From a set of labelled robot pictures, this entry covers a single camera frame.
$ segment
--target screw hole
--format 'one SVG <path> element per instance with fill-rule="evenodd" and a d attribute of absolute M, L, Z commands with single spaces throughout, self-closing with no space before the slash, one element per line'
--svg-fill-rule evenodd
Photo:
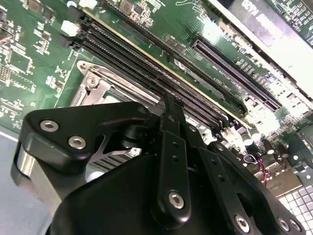
<path fill-rule="evenodd" d="M 218 178 L 221 182 L 225 182 L 225 178 L 222 175 L 219 175 Z"/>
<path fill-rule="evenodd" d="M 176 163 L 179 162 L 179 158 L 177 156 L 173 155 L 172 158 L 173 158 L 174 162 L 176 162 Z"/>

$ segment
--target ram slot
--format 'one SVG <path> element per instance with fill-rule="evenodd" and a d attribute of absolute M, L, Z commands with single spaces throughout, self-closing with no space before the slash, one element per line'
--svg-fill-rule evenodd
<path fill-rule="evenodd" d="M 160 68 L 153 65 L 148 59 L 142 59 L 142 55 L 139 55 L 126 48 L 121 48 L 121 45 L 109 35 L 99 29 L 92 28 L 89 31 L 87 38 L 90 42 L 95 42 L 97 45 L 100 45 L 102 48 L 107 48 L 110 46 L 115 50 L 118 58 L 124 58 L 124 61 L 127 61 L 127 65 L 131 65 L 133 68 L 138 68 L 141 73 L 146 75 L 145 81 L 151 80 L 154 77 L 159 81 L 162 86 L 167 86 L 169 91 L 176 91 L 181 98 L 191 100 L 194 107 L 198 107 L 197 111 L 200 113 L 210 116 L 210 119 L 213 119 L 215 123 L 218 123 L 221 119 L 225 119 L 226 114 L 221 110 L 217 110 L 217 107 L 214 107 L 213 104 L 209 103 L 204 97 L 201 97 L 198 93 L 192 90 L 189 86 L 184 83 L 175 81 L 173 77 L 170 77 L 167 74 L 160 73 Z"/>
<path fill-rule="evenodd" d="M 124 74 L 121 74 L 121 76 L 124 75 L 124 78 L 138 81 L 142 86 L 153 90 L 153 92 L 159 96 L 165 93 L 170 93 L 176 98 L 180 98 L 185 103 L 186 114 L 198 120 L 200 123 L 207 125 L 210 128 L 215 128 L 219 125 L 212 115 L 199 109 L 188 97 L 179 94 L 177 89 L 172 89 L 173 87 L 165 87 L 159 84 L 158 80 L 155 79 L 152 74 L 147 72 L 147 69 L 141 70 L 134 63 L 134 58 L 133 60 L 125 58 L 125 51 L 118 52 L 113 50 L 109 44 L 104 44 L 94 38 L 87 38 L 84 43 L 84 48 L 101 58 L 114 72 L 119 73 L 120 71 L 123 71 Z"/>
<path fill-rule="evenodd" d="M 199 37 L 193 43 L 192 49 L 220 70 L 233 83 L 242 87 L 248 95 L 255 98 L 260 104 L 263 104 L 272 112 L 275 112 L 282 107 L 281 103 L 279 103 L 267 90 L 237 68 L 234 62 L 228 59 L 203 38 Z"/>

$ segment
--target black dimm slot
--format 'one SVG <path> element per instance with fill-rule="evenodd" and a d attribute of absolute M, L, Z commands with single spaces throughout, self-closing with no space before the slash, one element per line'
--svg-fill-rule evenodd
<path fill-rule="evenodd" d="M 89 32 L 89 38 L 92 37 L 96 37 L 97 40 L 100 40 L 102 41 L 103 44 L 105 45 L 110 45 L 111 47 L 115 47 L 116 49 L 120 49 L 120 48 L 117 48 L 117 40 L 111 40 L 110 41 L 110 37 L 108 35 L 106 35 L 104 32 L 99 32 L 97 31 L 96 29 L 94 30 L 91 30 Z M 125 49 L 123 48 L 123 55 L 124 56 L 128 56 L 126 53 L 124 53 Z M 168 76 L 168 74 L 164 74 L 164 70 L 161 70 L 161 68 L 158 68 L 156 66 L 154 66 L 151 62 L 148 61 L 148 59 L 146 58 L 145 60 L 142 59 L 142 55 L 138 55 L 139 53 L 137 52 L 136 53 L 136 56 L 135 53 L 133 53 L 132 55 L 128 56 L 128 59 L 133 61 L 134 59 L 138 59 L 140 60 L 139 62 L 137 62 L 137 66 L 140 66 L 141 68 L 144 68 L 144 70 L 147 69 L 147 66 L 151 67 L 152 69 L 149 70 L 149 72 L 151 72 L 152 74 L 149 74 L 149 76 L 158 76 L 158 75 L 165 75 L 167 79 L 172 79 L 172 77 Z M 221 114 L 217 115 L 215 114 L 216 110 L 213 110 L 210 106 L 208 106 L 209 104 L 207 103 L 207 100 L 205 98 L 202 99 L 202 101 L 205 102 L 205 106 L 203 104 L 201 104 L 199 101 L 197 101 L 197 99 L 200 99 L 200 96 L 198 94 L 194 94 L 194 91 L 189 88 L 186 84 L 184 83 L 179 83 L 179 86 L 181 86 L 181 88 L 183 88 L 186 92 L 190 93 L 190 95 L 192 95 L 194 97 L 193 99 L 193 102 L 195 103 L 195 105 L 197 105 L 198 107 L 201 107 L 202 110 L 210 110 L 210 112 L 206 112 L 208 114 L 210 114 L 211 116 L 213 116 L 213 118 L 215 119 L 215 121 L 218 121 L 221 119 Z"/>
<path fill-rule="evenodd" d="M 118 55 L 117 58 L 121 59 L 121 58 L 122 58 L 122 55 L 121 55 L 121 54 Z M 123 58 L 123 63 L 125 63 L 129 68 L 131 68 L 131 67 L 136 67 L 135 64 L 132 64 L 132 65 L 131 65 L 131 63 L 130 63 L 129 61 L 124 60 L 124 58 Z M 144 77 L 144 78 L 146 79 L 146 81 L 148 81 L 148 80 L 150 80 L 150 81 L 153 81 L 153 80 L 154 80 L 154 81 L 158 81 L 158 82 L 161 81 L 161 79 L 156 80 L 156 77 L 153 77 L 152 75 L 144 74 L 144 73 L 142 73 L 142 71 L 140 71 L 140 72 L 141 72 L 141 73 L 139 74 L 139 76 Z M 212 113 L 204 113 L 201 109 L 197 108 L 197 104 L 198 104 L 198 103 L 197 103 L 197 102 L 194 102 L 193 100 L 190 101 L 190 99 L 186 98 L 186 97 L 185 97 L 185 94 L 182 93 L 179 89 L 177 90 L 177 89 L 175 88 L 175 86 L 169 86 L 168 83 L 166 83 L 166 84 L 163 83 L 163 84 L 160 84 L 160 85 L 166 88 L 166 92 L 172 93 L 172 95 L 174 95 L 174 96 L 176 96 L 176 97 L 179 97 L 179 98 L 182 99 L 182 101 L 183 101 L 186 105 L 188 105 L 190 108 L 194 109 L 194 110 L 197 111 L 199 114 L 202 114 L 203 117 L 205 117 L 205 118 L 207 118 L 208 120 L 210 120 L 210 122 L 211 122 L 211 123 L 210 123 L 210 126 L 212 126 L 212 125 L 218 125 L 218 120 L 216 120 L 216 119 L 212 116 Z"/>
<path fill-rule="evenodd" d="M 119 72 L 116 68 L 120 68 L 120 70 L 126 71 L 127 72 L 126 76 L 133 77 L 131 80 L 142 82 L 144 80 L 143 78 L 147 78 L 140 72 L 139 74 L 137 74 L 138 72 L 132 70 L 132 68 L 130 68 L 128 64 L 121 64 L 122 62 L 121 59 L 115 57 L 112 53 L 110 53 L 108 50 L 105 50 L 102 46 L 100 46 L 99 48 L 99 45 L 91 41 L 86 41 L 84 44 L 84 49 L 90 51 L 97 57 L 101 58 L 108 66 L 113 65 L 110 67 L 110 69 L 112 69 L 116 73 Z M 148 86 L 148 88 L 152 88 L 151 81 L 152 80 L 149 78 L 149 80 L 146 80 L 145 82 L 143 82 L 143 85 Z M 180 98 L 185 103 L 186 114 L 189 115 L 190 117 L 194 118 L 195 120 L 200 121 L 202 124 L 207 125 L 211 128 L 216 127 L 216 122 L 214 120 L 210 119 L 207 115 L 203 114 L 201 110 L 196 109 L 193 105 L 190 104 L 190 102 L 186 98 L 180 97 L 179 95 L 175 94 L 173 91 L 170 91 L 169 89 L 164 88 L 159 84 L 156 84 L 155 87 L 157 87 L 157 89 L 154 88 L 154 92 L 157 93 L 158 95 L 170 93 L 176 98 Z"/>
<path fill-rule="evenodd" d="M 118 7 L 116 7 L 115 5 L 113 5 L 111 2 L 109 2 L 108 0 L 103 0 L 102 1 L 102 5 L 108 9 L 110 9 L 111 11 L 119 14 L 119 16 L 122 18 L 122 20 L 124 20 L 126 23 L 128 23 L 130 26 L 132 26 L 135 30 L 137 30 L 139 33 L 141 33 L 142 35 L 144 35 L 146 38 L 148 38 L 151 42 L 153 42 L 156 46 L 162 48 L 163 51 L 165 51 L 166 53 L 174 56 L 175 58 L 177 58 L 179 61 L 183 62 L 184 65 L 190 69 L 192 72 L 194 72 L 196 75 L 198 75 L 199 77 L 201 77 L 204 81 L 206 81 L 207 83 L 209 83 L 211 86 L 213 86 L 215 89 L 217 89 L 219 92 L 223 93 L 223 95 L 225 97 L 228 97 L 229 99 L 231 99 L 236 106 L 244 111 L 245 107 L 244 104 L 239 101 L 235 96 L 233 96 L 232 94 L 228 93 L 227 91 L 224 90 L 224 88 L 220 87 L 219 85 L 215 84 L 212 82 L 212 80 L 209 78 L 209 76 L 203 72 L 200 68 L 198 68 L 197 66 L 195 66 L 191 61 L 189 61 L 188 59 L 186 59 L 184 56 L 181 56 L 177 51 L 175 51 L 174 49 L 172 49 L 171 47 L 169 47 L 166 43 L 164 43 L 161 39 L 159 39 L 158 37 L 156 37 L 153 33 L 151 33 L 148 29 L 146 29 L 144 26 L 135 23 L 128 15 L 126 15 L 122 10 L 120 10 Z M 93 25 L 97 26 L 97 27 L 104 27 L 101 23 L 97 22 L 97 21 L 93 21 L 92 22 Z"/>
<path fill-rule="evenodd" d="M 268 91 L 252 78 L 249 78 L 243 71 L 236 68 L 235 64 L 230 59 L 203 39 L 197 39 L 192 45 L 192 49 L 199 53 L 210 64 L 222 71 L 232 82 L 240 85 L 250 96 L 258 100 L 261 104 L 264 104 L 272 112 L 282 107 L 281 103 Z"/>

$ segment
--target motherboard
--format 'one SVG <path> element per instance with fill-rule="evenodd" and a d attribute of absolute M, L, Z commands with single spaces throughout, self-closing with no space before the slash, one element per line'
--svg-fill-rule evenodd
<path fill-rule="evenodd" d="M 310 6 L 264 4 L 309 54 Z M 239 5 L 264 42 L 286 35 L 253 1 Z M 171 94 L 206 144 L 220 141 L 276 196 L 309 184 L 313 155 L 294 145 L 312 150 L 313 96 L 230 18 L 214 0 L 1 0 L 0 125 L 19 133 L 33 110 L 131 100 L 158 112 Z M 139 153 L 91 165 L 106 172 Z"/>

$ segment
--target pcie slot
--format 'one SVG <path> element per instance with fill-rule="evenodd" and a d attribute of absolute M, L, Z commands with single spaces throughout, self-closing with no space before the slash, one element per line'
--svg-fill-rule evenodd
<path fill-rule="evenodd" d="M 151 33 L 148 29 L 143 27 L 140 24 L 135 23 L 128 15 L 126 15 L 122 10 L 120 10 L 118 7 L 113 5 L 108 0 L 103 0 L 102 5 L 106 7 L 107 9 L 118 13 L 119 16 L 124 20 L 127 24 L 129 24 L 132 28 L 134 28 L 136 31 L 138 31 L 140 34 L 144 35 L 146 38 L 148 38 L 151 42 L 153 42 L 156 46 L 162 48 L 163 51 L 168 53 L 171 56 L 174 56 L 176 59 L 184 63 L 184 65 L 190 69 L 192 72 L 194 72 L 197 76 L 201 77 L 205 82 L 213 86 L 216 90 L 223 93 L 225 97 L 228 97 L 228 99 L 231 99 L 236 106 L 241 109 L 245 110 L 245 107 L 241 101 L 239 101 L 237 98 L 235 98 L 232 94 L 229 94 L 227 91 L 225 91 L 222 87 L 218 86 L 217 84 L 213 83 L 210 77 L 203 72 L 200 68 L 195 66 L 192 62 L 190 62 L 188 59 L 186 59 L 184 56 L 181 56 L 177 51 L 169 47 L 166 43 L 164 43 L 161 39 L 156 37 L 153 33 Z M 91 19 L 90 17 L 86 17 L 85 19 L 82 19 L 85 24 L 87 22 L 91 21 L 91 24 L 95 27 L 104 28 L 101 23 Z"/>
<path fill-rule="evenodd" d="M 111 46 L 112 48 L 116 50 L 116 53 L 118 53 L 119 56 L 124 56 L 124 58 L 127 58 L 127 60 L 129 61 L 128 65 L 131 65 L 133 68 L 134 67 L 136 68 L 137 66 L 137 68 L 140 68 L 141 72 L 146 73 L 147 77 L 155 77 L 159 81 L 159 83 L 161 83 L 163 86 L 168 86 L 170 91 L 176 90 L 176 92 L 179 93 L 181 97 L 185 96 L 185 93 L 190 94 L 191 96 L 194 97 L 191 99 L 193 102 L 193 105 L 195 107 L 200 107 L 202 110 L 205 110 L 207 115 L 210 115 L 211 118 L 215 120 L 215 122 L 218 122 L 221 119 L 221 114 L 216 114 L 216 110 L 208 106 L 206 99 L 204 98 L 201 99 L 202 101 L 205 101 L 205 103 L 202 104 L 200 101 L 198 101 L 200 99 L 199 94 L 195 94 L 195 92 L 184 83 L 179 83 L 178 85 L 175 82 L 171 82 L 170 80 L 173 80 L 172 77 L 169 77 L 169 76 L 166 76 L 166 74 L 160 73 L 159 72 L 160 68 L 156 67 L 155 65 L 150 63 L 148 60 L 142 59 L 142 55 L 139 55 L 138 53 L 136 54 L 130 53 L 129 50 L 128 50 L 129 53 L 125 53 L 127 50 L 125 50 L 125 48 L 121 50 L 116 40 L 112 40 L 104 32 L 101 33 L 95 28 L 90 29 L 88 38 L 97 41 L 99 45 Z"/>
<path fill-rule="evenodd" d="M 250 78 L 246 73 L 236 67 L 234 62 L 224 56 L 204 39 L 197 39 L 192 45 L 192 49 L 199 53 L 210 64 L 215 66 L 225 74 L 233 83 L 242 87 L 248 95 L 255 98 L 259 103 L 265 105 L 272 112 L 282 107 L 268 91 Z"/>
<path fill-rule="evenodd" d="M 194 119 L 199 120 L 204 125 L 207 125 L 211 128 L 216 128 L 218 126 L 218 123 L 216 123 L 214 118 L 197 109 L 189 101 L 189 99 L 181 97 L 175 92 L 175 90 L 170 91 L 168 88 L 161 86 L 160 84 L 157 83 L 157 80 L 153 82 L 153 79 L 147 77 L 145 74 L 132 68 L 128 64 L 128 62 L 127 63 L 124 62 L 123 57 L 117 57 L 113 53 L 111 53 L 110 50 L 105 45 L 100 46 L 97 45 L 95 42 L 92 42 L 91 40 L 86 40 L 84 48 L 93 53 L 95 56 L 101 58 L 104 61 L 104 63 L 106 63 L 106 65 L 110 67 L 110 69 L 113 70 L 114 72 L 120 73 L 121 71 L 123 71 L 124 74 L 121 74 L 121 76 L 129 78 L 130 80 L 140 81 L 142 86 L 149 89 L 153 89 L 153 91 L 157 93 L 159 96 L 165 93 L 170 93 L 175 97 L 180 98 L 185 103 L 186 114 Z"/>

